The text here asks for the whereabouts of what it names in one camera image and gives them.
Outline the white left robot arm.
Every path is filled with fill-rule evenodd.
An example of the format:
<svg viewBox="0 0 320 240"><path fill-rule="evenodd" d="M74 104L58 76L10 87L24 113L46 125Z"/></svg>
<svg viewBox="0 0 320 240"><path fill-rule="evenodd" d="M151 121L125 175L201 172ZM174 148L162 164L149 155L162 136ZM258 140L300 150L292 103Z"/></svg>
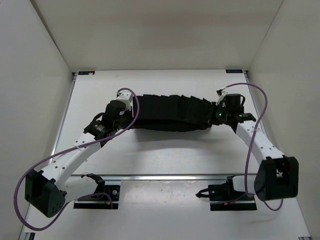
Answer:
<svg viewBox="0 0 320 240"><path fill-rule="evenodd" d="M118 96L105 112L96 115L75 142L74 150L56 157L39 171L31 170L25 179L25 199L48 218L55 216L65 203L90 195L99 199L105 181L94 173L71 179L74 171L99 151L108 137L132 122L132 97Z"/></svg>

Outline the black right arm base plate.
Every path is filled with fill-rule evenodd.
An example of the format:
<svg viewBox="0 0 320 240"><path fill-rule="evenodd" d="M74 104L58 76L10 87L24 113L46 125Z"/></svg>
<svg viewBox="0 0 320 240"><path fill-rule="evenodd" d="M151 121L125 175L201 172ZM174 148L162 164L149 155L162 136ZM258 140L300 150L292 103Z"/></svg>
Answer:
<svg viewBox="0 0 320 240"><path fill-rule="evenodd" d="M245 192L235 191L229 180L223 184L209 184L195 196L208 198L212 212L257 210L255 198L247 196Z"/></svg>

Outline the black pleated skirt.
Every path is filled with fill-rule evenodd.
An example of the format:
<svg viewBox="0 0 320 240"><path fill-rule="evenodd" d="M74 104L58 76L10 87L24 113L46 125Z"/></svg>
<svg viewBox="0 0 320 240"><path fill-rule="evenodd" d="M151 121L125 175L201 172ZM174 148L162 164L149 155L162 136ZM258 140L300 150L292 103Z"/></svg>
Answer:
<svg viewBox="0 0 320 240"><path fill-rule="evenodd" d="M220 123L216 119L216 103L194 96L139 95L133 100L133 110L139 110L134 129L191 132L206 130Z"/></svg>

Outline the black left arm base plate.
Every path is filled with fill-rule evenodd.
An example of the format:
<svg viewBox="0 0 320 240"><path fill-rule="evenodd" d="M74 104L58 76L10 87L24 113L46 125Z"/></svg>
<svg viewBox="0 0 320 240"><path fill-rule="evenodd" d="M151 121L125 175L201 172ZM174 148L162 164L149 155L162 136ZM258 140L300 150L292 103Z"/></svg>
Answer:
<svg viewBox="0 0 320 240"><path fill-rule="evenodd" d="M121 186L118 184L106 184L103 192L108 194L100 194L96 196L81 197L74 201L74 209L84 210L117 210L119 208Z"/></svg>

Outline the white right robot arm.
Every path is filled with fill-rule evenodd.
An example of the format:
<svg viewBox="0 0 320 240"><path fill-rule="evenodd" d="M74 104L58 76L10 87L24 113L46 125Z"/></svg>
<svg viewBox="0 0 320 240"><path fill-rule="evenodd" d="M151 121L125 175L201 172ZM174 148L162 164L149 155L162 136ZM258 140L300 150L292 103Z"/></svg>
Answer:
<svg viewBox="0 0 320 240"><path fill-rule="evenodd" d="M247 173L227 177L224 195L236 200L242 194L261 201L295 198L298 195L299 163L286 156L262 132L251 113L244 112L245 97L239 93L218 91L213 117L219 125L231 127L248 147L248 155L258 164L256 175Z"/></svg>

